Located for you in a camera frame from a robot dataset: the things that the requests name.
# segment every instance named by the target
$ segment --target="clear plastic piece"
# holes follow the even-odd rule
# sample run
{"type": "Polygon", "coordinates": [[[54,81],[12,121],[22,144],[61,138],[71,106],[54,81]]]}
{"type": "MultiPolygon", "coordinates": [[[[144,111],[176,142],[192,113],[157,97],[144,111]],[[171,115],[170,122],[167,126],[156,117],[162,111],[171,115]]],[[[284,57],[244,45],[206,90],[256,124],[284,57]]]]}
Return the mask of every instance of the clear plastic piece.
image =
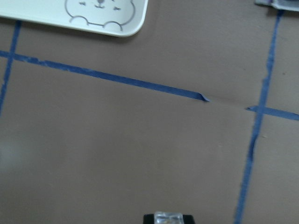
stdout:
{"type": "Polygon", "coordinates": [[[155,224],[184,224],[183,214],[175,212],[155,212],[155,224]]]}

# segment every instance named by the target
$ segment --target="cartoon face drawing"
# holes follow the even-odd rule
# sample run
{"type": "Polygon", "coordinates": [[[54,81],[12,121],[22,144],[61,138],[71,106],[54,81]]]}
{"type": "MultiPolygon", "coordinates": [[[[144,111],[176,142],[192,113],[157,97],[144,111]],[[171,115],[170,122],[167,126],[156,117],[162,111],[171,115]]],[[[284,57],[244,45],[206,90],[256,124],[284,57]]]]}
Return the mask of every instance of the cartoon face drawing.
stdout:
{"type": "Polygon", "coordinates": [[[86,24],[105,26],[115,23],[120,26],[128,24],[135,15],[133,0],[65,0],[70,22],[76,18],[86,21],[86,24]]]}

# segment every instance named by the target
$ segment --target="brown cardboard surface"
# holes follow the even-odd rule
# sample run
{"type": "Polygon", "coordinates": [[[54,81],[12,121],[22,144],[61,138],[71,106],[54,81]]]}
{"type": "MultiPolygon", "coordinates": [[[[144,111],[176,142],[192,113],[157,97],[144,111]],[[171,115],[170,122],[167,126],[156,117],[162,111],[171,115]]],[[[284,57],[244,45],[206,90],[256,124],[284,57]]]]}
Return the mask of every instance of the brown cardboard surface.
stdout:
{"type": "MultiPolygon", "coordinates": [[[[151,0],[129,38],[23,22],[18,54],[211,102],[14,61],[0,117],[0,223],[139,224],[157,210],[233,223],[255,117],[245,108],[258,105],[275,16],[252,1],[151,0]]],[[[286,13],[279,26],[267,107],[299,113],[297,22],[286,13]]],[[[13,30],[0,19],[0,50],[13,30]]],[[[243,223],[298,222],[298,130],[265,116],[243,223]]]]}
{"type": "Polygon", "coordinates": [[[173,210],[231,223],[253,115],[15,62],[0,124],[1,220],[137,224],[173,210]]]}
{"type": "Polygon", "coordinates": [[[199,91],[242,106],[259,98],[273,17],[251,1],[149,1],[130,38],[24,24],[17,53],[199,91]]]}
{"type": "Polygon", "coordinates": [[[286,12],[279,28],[276,64],[269,91],[268,107],[299,113],[298,60],[299,14],[286,12]]]}
{"type": "Polygon", "coordinates": [[[4,78],[5,69],[6,69],[6,63],[7,63],[7,59],[0,57],[0,80],[1,80],[0,86],[2,86],[2,84],[3,84],[3,78],[4,78]]]}
{"type": "Polygon", "coordinates": [[[298,126],[292,120],[264,118],[244,224],[298,223],[298,126]]]}
{"type": "Polygon", "coordinates": [[[9,51],[14,32],[14,21],[0,18],[0,50],[9,51]]]}

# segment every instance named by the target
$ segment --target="blue painter's tape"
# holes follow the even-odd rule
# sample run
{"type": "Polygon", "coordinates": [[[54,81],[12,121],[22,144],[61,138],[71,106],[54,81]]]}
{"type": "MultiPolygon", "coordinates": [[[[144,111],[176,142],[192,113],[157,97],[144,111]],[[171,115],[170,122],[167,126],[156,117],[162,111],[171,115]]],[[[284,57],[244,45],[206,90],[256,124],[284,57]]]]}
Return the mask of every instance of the blue painter's tape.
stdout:
{"type": "Polygon", "coordinates": [[[206,102],[210,101],[208,98],[206,98],[203,94],[201,94],[199,92],[178,89],[175,87],[160,85],[160,84],[156,84],[156,83],[149,83],[149,82],[145,82],[145,81],[141,81],[141,80],[137,80],[137,79],[112,75],[112,74],[108,74],[108,73],[104,73],[104,72],[100,72],[100,71],[80,68],[80,67],[57,63],[57,62],[41,61],[38,58],[28,57],[28,56],[23,56],[23,55],[18,55],[18,54],[15,54],[14,59],[17,61],[37,64],[37,65],[41,65],[44,67],[50,67],[50,68],[60,69],[60,70],[64,70],[64,71],[70,71],[70,72],[79,73],[79,74],[92,76],[92,77],[96,77],[96,78],[102,78],[102,79],[106,79],[106,80],[110,80],[110,81],[114,81],[114,82],[118,82],[118,83],[139,86],[139,87],[146,88],[146,89],[167,92],[170,94],[193,98],[193,99],[198,99],[198,100],[203,100],[206,102]]]}
{"type": "MultiPolygon", "coordinates": [[[[246,110],[257,112],[258,106],[251,106],[251,107],[248,107],[246,110]]],[[[275,117],[286,118],[286,119],[290,119],[290,120],[299,120],[299,114],[291,113],[291,112],[287,112],[287,111],[276,110],[276,109],[272,109],[272,108],[268,108],[268,107],[266,107],[264,109],[264,114],[268,114],[268,115],[275,116],[275,117]]]]}
{"type": "Polygon", "coordinates": [[[0,57],[9,57],[9,53],[3,50],[0,50],[0,57]]]}
{"type": "Polygon", "coordinates": [[[12,67],[12,64],[13,64],[13,61],[14,61],[14,53],[15,53],[15,48],[16,48],[17,43],[18,43],[20,29],[21,29],[21,21],[16,21],[15,27],[14,27],[13,40],[12,40],[11,45],[10,45],[9,54],[7,55],[8,60],[7,60],[5,74],[4,74],[4,82],[2,84],[1,93],[0,93],[0,115],[1,115],[1,112],[2,112],[2,107],[3,107],[3,103],[4,103],[6,91],[7,91],[7,85],[8,85],[8,82],[9,82],[11,67],[12,67]]]}
{"type": "Polygon", "coordinates": [[[258,108],[256,111],[256,119],[255,119],[255,123],[253,126],[252,136],[250,139],[249,150],[248,150],[247,159],[246,159],[246,165],[245,165],[245,170],[244,170],[244,175],[243,175],[243,180],[242,180],[242,185],[241,185],[241,191],[240,191],[239,200],[238,200],[238,204],[237,204],[237,208],[236,208],[234,224],[242,223],[244,207],[245,207],[245,203],[246,203],[246,197],[247,197],[247,192],[248,192],[248,187],[249,187],[249,182],[250,182],[250,176],[251,176],[251,171],[252,171],[252,167],[253,167],[253,159],[254,159],[254,150],[255,150],[255,146],[256,146],[256,140],[257,140],[260,130],[261,130],[264,110],[265,110],[265,106],[266,106],[266,102],[267,102],[267,98],[268,98],[269,86],[270,86],[271,77],[272,77],[272,71],[273,71],[274,59],[275,59],[275,48],[276,48],[278,25],[279,25],[279,22],[281,20],[283,13],[284,13],[283,10],[278,10],[277,17],[276,17],[275,27],[274,27],[274,31],[273,31],[273,35],[272,35],[272,40],[271,40],[269,54],[268,54],[268,60],[267,60],[268,75],[263,80],[263,86],[262,86],[262,90],[261,90],[259,105],[258,105],[258,108]]]}

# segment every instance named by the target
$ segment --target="black object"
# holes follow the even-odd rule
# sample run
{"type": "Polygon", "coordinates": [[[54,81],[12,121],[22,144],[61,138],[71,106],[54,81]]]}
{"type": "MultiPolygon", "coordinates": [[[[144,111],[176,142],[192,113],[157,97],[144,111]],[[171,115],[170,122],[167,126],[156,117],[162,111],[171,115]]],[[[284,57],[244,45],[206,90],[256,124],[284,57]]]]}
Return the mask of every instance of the black object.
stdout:
{"type": "MultiPolygon", "coordinates": [[[[195,224],[194,218],[191,215],[183,215],[184,224],[195,224]]],[[[143,224],[154,224],[154,214],[143,216],[143,224]]]]}

